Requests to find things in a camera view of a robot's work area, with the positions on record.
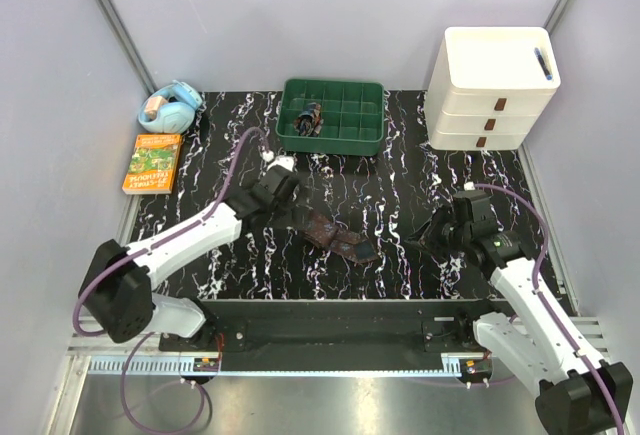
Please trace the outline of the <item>orange picture book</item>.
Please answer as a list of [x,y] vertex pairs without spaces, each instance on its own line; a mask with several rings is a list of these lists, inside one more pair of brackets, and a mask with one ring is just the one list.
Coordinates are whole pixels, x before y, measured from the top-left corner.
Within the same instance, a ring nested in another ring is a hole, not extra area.
[[182,145],[180,134],[137,136],[122,185],[126,195],[167,195],[173,189]]

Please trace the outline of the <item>light blue headphones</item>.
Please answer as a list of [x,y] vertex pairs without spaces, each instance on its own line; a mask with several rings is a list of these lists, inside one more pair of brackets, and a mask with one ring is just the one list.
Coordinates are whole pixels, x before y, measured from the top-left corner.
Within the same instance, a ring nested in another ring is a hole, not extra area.
[[150,133],[184,134],[203,104],[200,93],[186,82],[173,80],[142,105],[137,120]]

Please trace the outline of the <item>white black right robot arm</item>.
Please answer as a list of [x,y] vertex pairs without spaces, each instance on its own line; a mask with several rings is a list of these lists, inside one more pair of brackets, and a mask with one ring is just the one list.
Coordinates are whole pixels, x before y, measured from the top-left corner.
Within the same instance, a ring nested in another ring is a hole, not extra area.
[[547,250],[534,251],[500,228],[489,184],[466,184],[408,239],[439,256],[459,254],[514,310],[523,325],[489,301],[458,311],[445,339],[498,357],[534,398],[549,434],[623,433],[633,376],[610,363],[575,326],[540,274]]

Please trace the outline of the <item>brown tie with blue flowers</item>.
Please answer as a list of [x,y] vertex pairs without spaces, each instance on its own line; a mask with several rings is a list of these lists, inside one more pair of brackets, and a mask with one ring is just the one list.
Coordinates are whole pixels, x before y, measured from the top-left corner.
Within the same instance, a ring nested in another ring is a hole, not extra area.
[[316,247],[356,264],[367,264],[378,258],[366,237],[331,222],[320,212],[311,211],[298,231]]

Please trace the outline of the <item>black marbled table mat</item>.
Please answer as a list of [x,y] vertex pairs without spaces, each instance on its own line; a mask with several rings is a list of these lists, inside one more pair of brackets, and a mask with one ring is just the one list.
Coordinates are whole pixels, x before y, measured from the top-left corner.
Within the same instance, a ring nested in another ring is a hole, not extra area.
[[[358,265],[296,232],[263,229],[215,249],[167,279],[160,292],[201,299],[475,299],[495,296],[458,257],[438,258],[406,242],[433,211],[468,182],[494,186],[492,208],[504,230],[539,249],[543,234],[528,210],[531,193],[518,154],[431,148],[420,91],[391,91],[373,157],[302,154],[296,169],[309,202],[327,218],[365,235],[378,258]],[[196,214],[218,194],[241,134],[258,126],[273,148],[277,92],[209,92],[186,134],[173,192],[139,203],[130,239],[139,241]]]

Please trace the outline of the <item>blue pen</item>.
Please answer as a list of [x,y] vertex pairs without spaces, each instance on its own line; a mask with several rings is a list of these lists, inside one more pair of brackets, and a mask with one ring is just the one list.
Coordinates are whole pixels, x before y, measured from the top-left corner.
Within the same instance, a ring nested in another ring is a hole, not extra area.
[[548,67],[548,65],[546,63],[546,60],[545,60],[545,58],[544,58],[544,56],[542,54],[542,51],[538,47],[535,47],[534,48],[534,54],[535,54],[537,62],[539,63],[539,65],[541,67],[541,70],[542,70],[545,78],[547,80],[551,81],[553,79],[553,76],[552,76],[551,70]]

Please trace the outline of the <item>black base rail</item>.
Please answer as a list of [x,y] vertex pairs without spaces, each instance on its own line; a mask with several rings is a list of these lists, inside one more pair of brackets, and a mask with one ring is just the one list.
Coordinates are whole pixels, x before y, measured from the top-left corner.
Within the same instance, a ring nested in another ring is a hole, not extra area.
[[390,345],[417,352],[467,350],[472,323],[508,302],[471,300],[205,301],[223,350],[247,353],[278,345]]

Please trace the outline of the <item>rolled multicoloured tie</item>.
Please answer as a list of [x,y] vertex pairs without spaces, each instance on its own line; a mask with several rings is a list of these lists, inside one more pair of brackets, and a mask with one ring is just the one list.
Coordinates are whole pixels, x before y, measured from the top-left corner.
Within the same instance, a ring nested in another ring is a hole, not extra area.
[[322,130],[323,123],[321,104],[311,102],[306,105],[294,120],[294,129],[298,136],[318,137]]

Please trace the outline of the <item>green compartment tray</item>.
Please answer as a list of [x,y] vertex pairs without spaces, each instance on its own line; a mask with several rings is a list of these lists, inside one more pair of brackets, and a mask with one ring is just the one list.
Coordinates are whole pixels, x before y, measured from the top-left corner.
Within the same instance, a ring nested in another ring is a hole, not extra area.
[[[318,137],[298,136],[294,120],[307,104],[320,103]],[[374,156],[386,133],[385,90],[377,82],[291,78],[286,81],[276,133],[288,152]]]

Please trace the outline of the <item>white drawer unit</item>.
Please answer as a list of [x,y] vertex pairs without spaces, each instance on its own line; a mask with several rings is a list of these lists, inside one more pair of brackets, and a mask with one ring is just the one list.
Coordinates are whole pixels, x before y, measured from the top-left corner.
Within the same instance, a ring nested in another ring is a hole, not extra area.
[[449,27],[424,100],[429,143],[442,151],[516,150],[560,85],[546,29]]

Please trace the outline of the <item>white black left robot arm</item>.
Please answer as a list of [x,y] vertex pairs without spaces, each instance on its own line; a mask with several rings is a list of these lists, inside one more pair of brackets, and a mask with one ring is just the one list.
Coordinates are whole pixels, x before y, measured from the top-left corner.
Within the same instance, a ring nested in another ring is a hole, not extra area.
[[294,165],[292,157],[279,156],[252,185],[166,231],[128,246],[114,240],[101,244],[78,298],[99,331],[116,344],[153,332],[177,337],[196,351],[208,349],[219,332],[215,315],[197,299],[155,290],[205,253],[285,214],[299,185]]

